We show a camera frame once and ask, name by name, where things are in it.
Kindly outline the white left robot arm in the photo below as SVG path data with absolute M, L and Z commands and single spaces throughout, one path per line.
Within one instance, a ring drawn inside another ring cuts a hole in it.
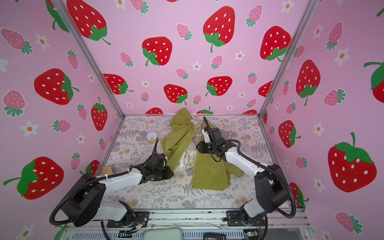
M 169 180 L 173 175 L 166 156 L 158 153 L 124 172 L 98 177 L 85 174 L 54 208 L 49 222 L 53 226 L 72 223 L 81 227 L 92 221 L 113 221 L 128 227 L 136 220 L 134 210 L 124 201 L 108 202 L 106 197 L 126 187 Z

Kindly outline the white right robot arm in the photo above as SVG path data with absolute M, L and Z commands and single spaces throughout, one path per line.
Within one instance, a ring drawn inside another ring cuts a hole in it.
M 241 151 L 238 140 L 226 140 L 218 128 L 209 126 L 202 130 L 203 140 L 197 145 L 201 154 L 209 154 L 236 167 L 254 178 L 256 196 L 240 207 L 240 220 L 252 225 L 257 218 L 278 212 L 288 219 L 296 216 L 294 194 L 280 166 L 266 165 Z

